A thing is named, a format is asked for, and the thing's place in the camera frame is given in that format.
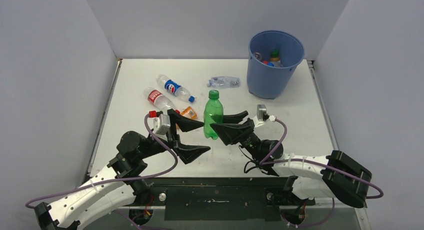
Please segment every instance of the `green plastic bottle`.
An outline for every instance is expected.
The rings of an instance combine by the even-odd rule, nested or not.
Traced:
[[[224,108],[220,100],[220,92],[217,90],[209,91],[209,100],[206,103],[203,114],[203,132],[206,138],[212,137],[218,139],[217,133],[212,129],[211,123],[222,123],[224,118]]]

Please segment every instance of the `bottle cap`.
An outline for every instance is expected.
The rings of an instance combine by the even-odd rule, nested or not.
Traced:
[[[272,50],[270,53],[271,58],[279,57],[280,51],[279,50]]]
[[[217,100],[220,98],[220,92],[217,90],[211,90],[209,91],[209,99],[211,100]]]
[[[156,111],[149,111],[148,112],[148,116],[149,116],[149,118],[155,118],[155,117],[158,116],[158,114],[157,114]]]

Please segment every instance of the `cable tie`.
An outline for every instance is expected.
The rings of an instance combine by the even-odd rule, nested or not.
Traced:
[[[292,154],[289,154],[288,155],[288,160],[287,160],[287,167],[288,168],[290,168],[290,163],[292,162],[292,158],[293,158]]]
[[[302,157],[302,170],[304,169],[306,158],[307,158],[307,156]]]
[[[93,180],[91,178],[90,178],[90,184],[92,185],[92,187],[96,191],[96,194],[100,194],[99,190],[97,190],[97,187],[94,185]]]

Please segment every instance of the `gray wall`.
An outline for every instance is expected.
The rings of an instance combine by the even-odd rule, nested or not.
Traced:
[[[81,183],[116,68],[86,0],[0,0],[1,229]]]
[[[424,229],[423,2],[350,0],[315,63],[340,150],[385,191],[374,230]]]
[[[247,58],[260,31],[283,30],[315,59],[348,0],[87,0],[121,58]]]

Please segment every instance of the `metal frame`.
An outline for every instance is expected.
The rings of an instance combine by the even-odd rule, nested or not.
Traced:
[[[90,177],[90,173],[91,173],[92,168],[93,168],[94,159],[96,157],[97,149],[99,147],[100,138],[102,137],[103,128],[105,127],[105,122],[106,122],[106,117],[108,115],[109,106],[111,105],[112,96],[114,95],[115,85],[117,84],[119,72],[121,70],[121,64],[122,64],[122,59],[118,59],[116,70],[115,70],[115,75],[113,76],[112,85],[110,86],[109,96],[107,97],[106,106],[105,106],[104,111],[103,111],[103,116],[101,118],[100,128],[98,129],[97,138],[95,139],[93,153],[91,154],[91,159],[90,159],[90,163],[88,165],[88,169],[86,171],[86,177],[85,178],[87,178],[87,176]]]
[[[333,131],[333,126],[331,124],[326,106],[323,102],[323,97],[322,97],[320,87],[317,81],[317,76],[315,74],[314,61],[308,60],[307,64],[309,66],[309,71],[310,71],[310,75],[312,76],[313,84],[315,85],[315,90],[318,95],[319,104],[321,105],[322,113],[324,114],[324,117],[325,117],[325,123],[327,124],[328,133],[330,134],[331,143],[334,147],[334,150],[339,150],[339,146],[336,141],[336,136],[334,135],[334,131]],[[355,208],[355,212],[356,212],[356,216],[357,216],[361,230],[371,230],[371,225],[367,216],[366,208]]]

